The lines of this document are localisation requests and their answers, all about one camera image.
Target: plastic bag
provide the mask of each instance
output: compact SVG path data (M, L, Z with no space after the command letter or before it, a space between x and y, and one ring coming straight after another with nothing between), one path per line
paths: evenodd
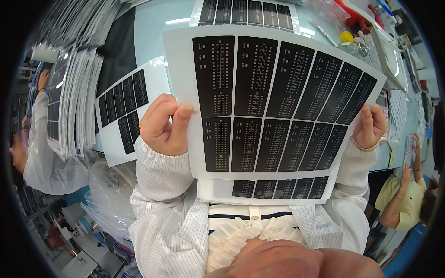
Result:
M395 149L400 146L408 115L407 99L406 94L400 90L389 91L388 98L388 144Z
M302 6L312 7L316 14L321 17L326 18L339 32L346 30L346 20L351 17L347 11L345 11L337 2L334 0L288 0L295 2Z
M130 239L128 227L136 220L129 198L137 184L134 161L112 168L105 159L90 169L86 213L116 240Z

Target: paper stack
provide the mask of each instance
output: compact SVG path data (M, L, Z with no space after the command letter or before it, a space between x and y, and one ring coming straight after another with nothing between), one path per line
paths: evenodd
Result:
M62 160L84 156L95 143L94 99L103 58L95 48L61 50L48 102L48 144Z
M103 45L122 3L119 0L57 0L39 27L36 43Z

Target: factory worker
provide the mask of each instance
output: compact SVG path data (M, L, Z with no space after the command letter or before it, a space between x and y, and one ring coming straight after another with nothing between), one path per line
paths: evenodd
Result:
M139 123L129 233L144 277L383 277L361 255L369 234L362 196L387 129L378 105L362 108L324 205L201 202L187 154L192 112L162 94Z
M12 164L23 175L27 186L45 194L69 194L88 185L89 170L76 159L61 160L48 145L48 96L45 92L48 78L49 70L46 69L40 74L39 93L32 106L28 149L16 134L10 149Z

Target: white ruffled blouse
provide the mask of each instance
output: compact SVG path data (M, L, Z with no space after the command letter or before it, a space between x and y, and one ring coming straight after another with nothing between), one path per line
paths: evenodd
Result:
M206 272L210 273L221 267L229 266L248 239L259 237L272 241L287 239L306 245L298 228L293 228L287 221L272 217L264 228L261 221L242 220L239 217L227 219L209 235L209 256Z

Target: black label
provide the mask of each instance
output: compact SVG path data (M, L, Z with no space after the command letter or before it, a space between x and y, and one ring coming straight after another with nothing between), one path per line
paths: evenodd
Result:
M291 121L265 119L255 172L275 172Z
M279 180L274 199L290 200L297 180Z
M278 172L295 172L311 136L313 122L293 121Z
M338 118L337 124L351 124L352 120L354 120L360 109L363 107L363 104L368 99L368 96L371 94L376 83L377 79L367 73L363 73L356 90Z
M295 191L294 194L292 195L292 199L294 200L307 199L313 181L314 181L313 177L302 178L297 180L297 184L295 185Z
M248 22L263 24L263 10L261 9L261 2L248 1Z
M329 169L329 167L331 167L331 164L334 161L334 158L336 157L338 150L340 149L341 143L343 142L343 138L346 135L347 130L348 127L344 125L334 126L331 137L329 138L328 144L324 149L323 155L321 156L321 159L318 162L316 170L324 170L324 169Z
M247 0L233 0L232 21L247 21Z
M281 42L266 116L292 118L314 57L314 49Z
M125 98L125 110L127 113L136 109L136 101L134 100L134 89L133 89L133 77L128 77L122 81L122 88L124 90Z
M105 95L99 98L99 112L101 113L102 127L105 127L108 124L108 113Z
M235 115L263 116L277 46L277 40L238 37Z
M213 22L216 11L216 0L204 0L199 22Z
M147 87L145 85L144 69L133 74L134 95L136 96L136 105L141 107L148 103Z
M229 117L202 119L207 172L228 172L230 156Z
M122 144L126 154L134 152L134 144L131 140L130 130L128 128L127 117L120 118L117 123L119 124L119 131L121 132Z
M234 36L193 38L201 116L232 114Z
M321 111L318 121L334 123L337 120L354 92L362 72L362 70L351 64L346 62L343 63L343 68L340 71L334 89L332 90L323 111Z
M107 102L108 121L112 123L117 120L116 109L114 108L113 90L109 90L105 93L105 100Z
M255 199L272 199L277 181L257 181L255 187Z
M331 124L316 123L314 131L312 132L309 146L298 168L299 171L315 170L318 160L323 153L324 147L328 142L329 134L331 133Z
M113 88L114 91L114 103L116 105L116 114L120 118L125 115L125 102L122 91L122 83L117 84Z
M233 182L233 197L252 198L255 181L234 181Z
M309 193L309 199L321 199L324 189L328 183L329 176L316 177L314 184L312 185L311 192Z
M278 27L277 7L275 4L263 2L264 24Z
M219 0L216 8L215 21L230 21L232 0Z
M58 121L59 120L59 110L60 110L60 101L53 104L53 120Z
M128 118L128 125L130 126L131 138L133 139L133 144L134 144L140 133L138 112L134 111L128 114L127 118Z
M279 26L281 28L293 30L294 28L292 26L291 10L289 9L289 7L277 5L277 9Z
M232 172L253 172L262 119L234 118Z
M48 121L46 128L47 128L46 131L47 136L56 141L59 141L59 122Z
M317 52L295 119L315 121L334 85L341 60Z

